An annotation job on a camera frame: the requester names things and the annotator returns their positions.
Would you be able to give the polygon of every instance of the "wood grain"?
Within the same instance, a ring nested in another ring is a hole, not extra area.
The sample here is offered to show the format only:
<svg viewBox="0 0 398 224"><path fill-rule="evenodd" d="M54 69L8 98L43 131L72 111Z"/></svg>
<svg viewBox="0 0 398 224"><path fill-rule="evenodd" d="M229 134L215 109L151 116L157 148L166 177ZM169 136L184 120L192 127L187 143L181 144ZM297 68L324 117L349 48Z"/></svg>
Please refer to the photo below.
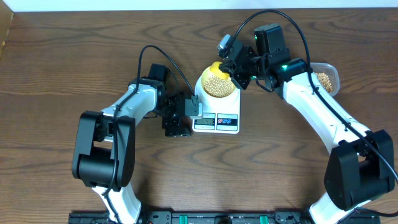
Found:
<svg viewBox="0 0 398 224"><path fill-rule="evenodd" d="M1 223L65 223L73 210L103 210L100 198L70 170L81 113L101 110L126 91L146 44L167 52L194 85L219 60L222 36L254 12L16 14L0 61ZM398 9L284 12L304 31L312 61L339 71L336 100L372 130L385 129L397 147ZM276 15L255 18L239 39L253 44L253 28L273 22L283 27L294 57L303 57L294 27ZM148 50L143 75L151 63L171 68ZM241 114L236 136L169 139L161 119L140 123L132 178L137 197L174 210L305 208L318 200L328 154L302 116L253 83L242 94ZM369 207L394 212L398 191Z"/></svg>

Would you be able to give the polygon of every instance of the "white digital scale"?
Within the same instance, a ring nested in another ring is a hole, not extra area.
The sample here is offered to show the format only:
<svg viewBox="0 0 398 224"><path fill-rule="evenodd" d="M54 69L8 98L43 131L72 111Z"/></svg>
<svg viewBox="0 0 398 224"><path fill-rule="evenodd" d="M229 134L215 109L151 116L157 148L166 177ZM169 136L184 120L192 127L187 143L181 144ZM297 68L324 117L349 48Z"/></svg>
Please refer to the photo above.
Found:
<svg viewBox="0 0 398 224"><path fill-rule="evenodd" d="M236 134L239 132L241 90L235 88L230 95L222 98L210 96L201 84L209 73L210 68L207 68L195 85L195 95L203 105L203 117L193 119L192 129L203 133Z"/></svg>

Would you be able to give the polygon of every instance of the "black cable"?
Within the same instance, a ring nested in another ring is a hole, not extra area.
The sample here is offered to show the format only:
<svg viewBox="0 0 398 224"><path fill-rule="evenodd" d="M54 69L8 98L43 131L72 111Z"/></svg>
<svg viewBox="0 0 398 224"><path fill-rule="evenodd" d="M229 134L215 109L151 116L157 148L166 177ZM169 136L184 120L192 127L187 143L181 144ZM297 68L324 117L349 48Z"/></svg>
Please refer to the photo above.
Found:
<svg viewBox="0 0 398 224"><path fill-rule="evenodd" d="M256 79L256 84L257 84L257 86L259 86L260 88L262 88L263 90L265 90L265 91L267 91L267 92L269 92L269 93L273 92L273 90L269 90L269 89L267 89L267 87L261 85L261 84L259 83L259 79L258 79L258 78Z"/></svg>
<svg viewBox="0 0 398 224"><path fill-rule="evenodd" d="M174 81L175 81L175 88L174 88L173 93L170 96L174 96L174 95L176 95L178 93L180 87L178 86L178 80L177 80L177 77L175 76L174 72L170 71L170 73L172 74L172 76L174 78Z"/></svg>
<svg viewBox="0 0 398 224"><path fill-rule="evenodd" d="M113 144L114 144L114 165L113 165L113 173L112 173L112 179L111 182L109 183L108 188L102 193L102 196L104 196L104 198L106 199L107 203L109 204L109 207L111 208L112 212L115 214L115 218L117 219L118 223L121 223L120 218L118 213L116 212L116 210L114 209L114 206L111 202L111 200L109 199L109 193L113 188L114 182L117 178L117 173L118 173L118 166L119 166L119 148L118 148L118 113L120 111L120 109L122 108L123 104L125 104L125 102L127 102L127 100L129 100L132 96L134 96L134 94L136 94L138 92L139 89L139 79L140 79L140 73L141 73L141 61L142 61L142 55L144 54L144 51L146 48L148 47L153 47L155 49L157 49L158 51L160 51L173 65L174 67L178 70L178 72L181 74L182 78L185 80L185 82L187 83L188 87L191 89L192 94L193 94L193 89L191 84L189 84L187 78L185 78L185 75L181 72L180 68L177 66L177 64L175 64L175 62L160 48L158 48L157 46L154 45L147 45L145 46L142 50L141 53L139 55L139 61L138 61L138 71L137 71L137 80L136 80L136 87L134 88L134 90L132 91L132 93L130 93L130 95L128 95L127 97L125 97L125 99L123 99L118 105L115 106L115 111L113 113ZM176 84L177 84L177 88L178 88L178 81L177 78L175 77L174 74L172 74Z"/></svg>
<svg viewBox="0 0 398 224"><path fill-rule="evenodd" d="M293 219L294 219L295 224L301 224L301 222L298 222L298 221L297 221L297 219L296 219L296 217L294 216L293 212L290 211L290 210L286 210L286 209L278 209L278 210L276 210L276 211L272 214L272 218L274 219L274 221L276 222L276 224L280 224L280 223L277 221L277 218L276 218L276 216L275 216L277 212L289 212L290 214L292 214L292 217L293 217Z"/></svg>
<svg viewBox="0 0 398 224"><path fill-rule="evenodd" d="M177 64L176 64L176 63L175 63L163 50L162 50L162 49L160 49L160 48L158 48L158 47L156 47L156 46L154 46L154 45L147 45L147 46L145 46L145 47L141 50L141 53L140 53L140 55L139 55L139 61L138 61L137 79L139 79L139 75L140 75L140 72L141 72L142 54L144 53L145 49L148 48L148 47L153 47L153 48L155 48L156 50L158 50L159 52L161 52L161 53L164 55L164 57L166 57L166 58L174 65L174 67L175 67L175 68L177 69L177 71L180 73L181 77L184 79L185 83L187 83L189 89L191 90L192 94L194 95L193 88L192 88L191 84L189 84L187 78L185 78L185 75L181 72L181 69L178 67L178 65L177 65Z"/></svg>
<svg viewBox="0 0 398 224"><path fill-rule="evenodd" d="M347 221L348 219L350 219L351 217L353 217L357 213L358 213L358 211L356 209L353 209L348 215L346 215L342 219L338 220L337 224L340 224L340 223L343 223L343 222Z"/></svg>
<svg viewBox="0 0 398 224"><path fill-rule="evenodd" d="M387 218L392 218L392 217L398 216L398 211L394 212L394 213L382 213L382 212L378 212L378 211L371 210L371 209L368 209L368 208L363 208L363 207L355 208L355 210L360 212L360 213L379 215L381 217L387 217Z"/></svg>
<svg viewBox="0 0 398 224"><path fill-rule="evenodd" d="M255 14L253 14L252 16L250 16L248 19L246 19L242 23L242 25L239 27L239 29L235 32L235 35L232 38L232 42L231 42L231 44L229 44L228 48L230 48L232 46L232 43L235 41L235 39L238 36L239 32L242 30L242 28L251 19L253 19L254 17L256 17L256 16L258 16L260 14L267 13L267 12L273 12L273 13L276 13L278 15L281 15L281 16L285 17L287 20L289 20L290 23L293 24L293 26L296 28L296 30L300 34L300 36L301 36L301 38L303 40L303 43L304 43L305 55L307 57L308 80L310 82L310 85L312 87L313 92L319 97L319 99L322 101L322 103L346 126L347 129L349 129L358 138L360 138L360 140L362 140L372 150L372 152L375 153L381 159L381 161L383 161L383 163L392 172L392 175L394 176L396 182L398 183L398 174L394 170L394 168L391 167L391 165L386 161L386 158L384 158L384 156L381 155L380 152L362 134L360 134L357 130L355 130L353 127L351 127L351 123L350 122L347 122L346 120L344 120L344 118L341 117L340 114L338 114L335 111L335 109L333 109L329 105L329 103L319 93L318 88L313 84L313 81L312 81L312 68L311 68L311 60L310 60L310 51L308 49L307 40L305 39L305 36L304 36L303 32L301 31L300 27L296 24L296 22L292 18L290 18L288 15L284 14L283 12L280 12L280 11L277 11L277 10L274 10L274 9L266 9L266 10L263 10L263 11L259 11L259 12L255 13ZM396 217L396 216L398 216L398 212L387 214L387 213L381 213L381 212L377 212L377 211L374 211L374 210L370 210L370 209L367 209L367 208L360 208L359 210L364 210L364 211L367 211L368 213L374 213L376 215L383 216L383 217Z"/></svg>
<svg viewBox="0 0 398 224"><path fill-rule="evenodd" d="M105 196L105 199L106 199L109 207L111 208L112 212L114 213L114 217L116 218L116 221L118 223L122 223L122 221L120 220L119 214L116 212L116 209L113 207L113 204L111 202L111 199L109 198L109 195Z"/></svg>
<svg viewBox="0 0 398 224"><path fill-rule="evenodd" d="M151 116L151 117L143 117L143 119L151 119L151 118L157 118L157 114L155 116Z"/></svg>

